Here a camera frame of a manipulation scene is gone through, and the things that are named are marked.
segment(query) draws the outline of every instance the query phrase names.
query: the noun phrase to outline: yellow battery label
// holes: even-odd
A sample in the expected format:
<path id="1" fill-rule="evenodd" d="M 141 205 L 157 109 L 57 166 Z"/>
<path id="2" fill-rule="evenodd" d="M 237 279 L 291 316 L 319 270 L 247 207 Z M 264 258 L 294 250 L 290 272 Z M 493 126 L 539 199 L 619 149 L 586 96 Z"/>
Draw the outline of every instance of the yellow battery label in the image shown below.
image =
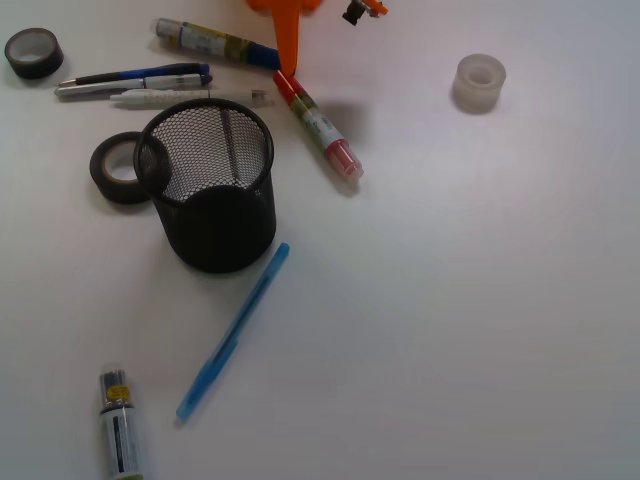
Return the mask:
<path id="1" fill-rule="evenodd" d="M 114 385 L 107 390 L 107 399 L 114 402 L 116 400 L 129 400 L 129 387 L 124 385 Z"/>

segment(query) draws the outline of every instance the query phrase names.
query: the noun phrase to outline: white pen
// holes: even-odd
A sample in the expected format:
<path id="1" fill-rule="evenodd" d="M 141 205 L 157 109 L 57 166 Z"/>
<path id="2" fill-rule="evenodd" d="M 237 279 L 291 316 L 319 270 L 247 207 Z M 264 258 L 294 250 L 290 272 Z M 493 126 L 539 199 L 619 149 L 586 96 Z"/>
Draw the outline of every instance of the white pen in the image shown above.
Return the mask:
<path id="1" fill-rule="evenodd" d="M 59 97 L 83 95 L 87 93 L 116 93 L 137 88 L 188 88 L 200 87 L 211 82 L 211 75 L 165 75 L 162 77 L 133 78 L 115 82 L 92 83 L 74 87 L 58 87 L 54 93 Z"/>
<path id="2" fill-rule="evenodd" d="M 155 105 L 163 108 L 197 98 L 221 98 L 253 108 L 272 104 L 269 93 L 265 90 L 128 90 L 121 95 L 111 95 L 111 100 L 123 107 Z"/>

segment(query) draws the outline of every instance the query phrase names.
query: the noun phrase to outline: clear tape roll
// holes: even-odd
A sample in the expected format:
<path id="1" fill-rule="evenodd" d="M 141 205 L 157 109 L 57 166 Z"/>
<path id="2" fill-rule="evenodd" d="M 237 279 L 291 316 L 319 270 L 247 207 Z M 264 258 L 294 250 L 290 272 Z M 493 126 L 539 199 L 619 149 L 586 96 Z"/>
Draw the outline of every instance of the clear tape roll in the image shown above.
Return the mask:
<path id="1" fill-rule="evenodd" d="M 453 95 L 457 102 L 486 112 L 496 105 L 506 79 L 507 71 L 497 59 L 489 55 L 469 55 L 458 65 Z"/>

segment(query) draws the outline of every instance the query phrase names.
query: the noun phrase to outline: orange plastic tool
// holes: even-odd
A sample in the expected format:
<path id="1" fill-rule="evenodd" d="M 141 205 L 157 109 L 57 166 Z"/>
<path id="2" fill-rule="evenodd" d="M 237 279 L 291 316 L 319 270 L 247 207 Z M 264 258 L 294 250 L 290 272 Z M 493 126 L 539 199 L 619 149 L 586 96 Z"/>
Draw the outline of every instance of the orange plastic tool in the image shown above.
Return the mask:
<path id="1" fill-rule="evenodd" d="M 254 10 L 271 9 L 282 71 L 286 75 L 293 75 L 298 66 L 300 12 L 315 10 L 322 0 L 247 0 L 247 3 Z"/>

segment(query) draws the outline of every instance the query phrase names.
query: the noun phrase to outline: marker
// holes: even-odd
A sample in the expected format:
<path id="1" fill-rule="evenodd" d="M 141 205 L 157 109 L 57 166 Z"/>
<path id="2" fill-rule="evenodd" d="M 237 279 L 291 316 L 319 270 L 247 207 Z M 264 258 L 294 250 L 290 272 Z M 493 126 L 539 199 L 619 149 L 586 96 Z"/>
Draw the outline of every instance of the marker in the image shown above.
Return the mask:
<path id="1" fill-rule="evenodd" d="M 196 50 L 234 62 L 247 63 L 271 70 L 280 69 L 278 51 L 226 33 L 200 27 L 193 23 L 161 18 L 154 20 L 153 32 L 174 47 Z"/>
<path id="2" fill-rule="evenodd" d="M 89 85 L 92 83 L 116 82 L 118 80 L 131 80 L 132 78 L 162 77 L 165 75 L 189 75 L 197 73 L 206 75 L 209 73 L 209 65 L 205 63 L 174 63 L 162 67 L 143 68 L 140 70 L 128 70 L 126 72 L 102 73 L 89 75 L 72 80 L 65 80 L 58 84 L 59 87 L 74 87 L 76 85 Z"/>
<path id="3" fill-rule="evenodd" d="M 269 265 L 267 265 L 267 268 L 264 270 L 264 273 L 260 279 L 258 279 L 258 283 L 253 287 L 253 290 L 251 290 L 251 293 L 245 300 L 244 304 L 240 307 L 240 311 L 231 323 L 227 333 L 224 334 L 222 341 L 206 361 L 198 373 L 198 376 L 193 381 L 193 384 L 187 392 L 187 395 L 184 397 L 184 400 L 182 400 L 182 403 L 178 407 L 176 415 L 183 422 L 187 421 L 191 416 L 193 410 L 198 405 L 198 402 L 200 402 L 209 386 L 215 381 L 216 377 L 222 370 L 222 367 L 224 367 L 224 364 L 229 360 L 233 349 L 236 348 L 236 345 L 238 344 L 238 336 L 240 335 L 240 332 L 247 324 L 247 321 L 255 310 L 256 305 L 262 299 L 264 292 L 275 278 L 288 255 L 289 245 L 281 243 L 275 255 L 269 262 Z"/>
<path id="4" fill-rule="evenodd" d="M 273 81 L 335 171 L 345 180 L 356 182 L 364 173 L 360 160 L 351 151 L 349 143 L 338 129 L 320 112 L 302 85 L 295 78 L 287 77 L 282 72 L 276 73 Z"/>
<path id="5" fill-rule="evenodd" d="M 211 75 L 166 75 L 164 77 L 135 78 L 131 80 L 118 80 L 117 82 L 92 83 L 91 85 L 78 85 L 75 87 L 58 87 L 54 93 L 59 97 L 81 95 L 87 93 L 116 93 L 134 88 L 186 88 L 199 87 L 210 83 Z"/>
<path id="6" fill-rule="evenodd" d="M 241 103 L 251 108 L 273 105 L 266 90 L 127 90 L 120 95 L 111 95 L 111 100 L 118 106 L 147 105 L 164 108 L 187 100 L 197 98 L 221 98 Z"/>

